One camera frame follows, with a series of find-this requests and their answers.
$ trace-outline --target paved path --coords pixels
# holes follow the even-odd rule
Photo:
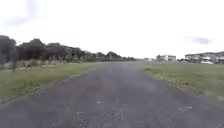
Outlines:
[[[224,128],[224,109],[113,63],[0,109],[0,128]]]

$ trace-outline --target overcast sky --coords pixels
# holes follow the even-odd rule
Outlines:
[[[224,51],[223,0],[0,0],[0,35],[91,52]]]

